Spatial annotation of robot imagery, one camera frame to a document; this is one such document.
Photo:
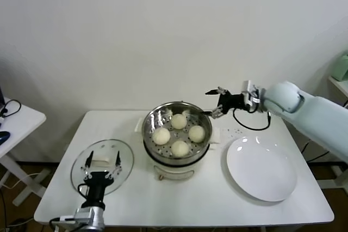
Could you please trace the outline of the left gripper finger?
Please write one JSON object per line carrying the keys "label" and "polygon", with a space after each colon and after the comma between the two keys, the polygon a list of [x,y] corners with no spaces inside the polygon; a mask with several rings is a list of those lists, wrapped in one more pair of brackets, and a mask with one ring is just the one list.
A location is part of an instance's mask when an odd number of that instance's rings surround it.
{"label": "left gripper finger", "polygon": [[89,155],[87,155],[86,153],[83,153],[80,157],[82,158],[82,162],[83,165],[80,168],[82,173],[83,173],[83,180],[86,180],[89,178],[89,170],[91,167],[91,163],[92,163],[92,158],[94,155],[94,151],[91,151]]}
{"label": "left gripper finger", "polygon": [[117,153],[114,168],[105,176],[107,179],[115,179],[122,172],[120,152]]}

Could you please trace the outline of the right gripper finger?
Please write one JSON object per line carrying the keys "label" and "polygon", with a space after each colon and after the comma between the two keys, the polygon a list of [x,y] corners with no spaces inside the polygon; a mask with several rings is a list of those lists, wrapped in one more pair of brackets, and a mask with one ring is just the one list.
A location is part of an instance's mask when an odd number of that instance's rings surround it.
{"label": "right gripper finger", "polygon": [[208,117],[211,117],[213,119],[217,119],[217,118],[220,118],[220,117],[225,115],[223,113],[223,106],[218,106],[215,109],[213,109],[212,111],[203,111],[202,114],[206,115]]}
{"label": "right gripper finger", "polygon": [[209,90],[208,92],[205,93],[205,95],[225,95],[226,91],[227,91],[226,89],[218,86],[217,89]]}

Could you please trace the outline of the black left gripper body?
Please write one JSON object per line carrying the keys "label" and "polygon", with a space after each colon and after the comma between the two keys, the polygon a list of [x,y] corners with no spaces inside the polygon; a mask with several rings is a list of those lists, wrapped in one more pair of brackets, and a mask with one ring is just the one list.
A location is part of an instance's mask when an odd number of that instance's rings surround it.
{"label": "black left gripper body", "polygon": [[91,172],[84,178],[84,184],[88,187],[86,200],[89,202],[102,202],[105,190],[114,183],[114,178],[109,172]]}

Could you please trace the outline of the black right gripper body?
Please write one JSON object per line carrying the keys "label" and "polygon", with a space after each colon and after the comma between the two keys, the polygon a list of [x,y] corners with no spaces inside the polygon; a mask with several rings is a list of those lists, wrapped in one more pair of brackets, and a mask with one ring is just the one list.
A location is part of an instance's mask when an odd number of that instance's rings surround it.
{"label": "black right gripper body", "polygon": [[245,105],[244,95],[240,94],[221,94],[218,100],[217,107],[221,109],[221,112],[229,112],[231,109],[247,110],[248,105]]}

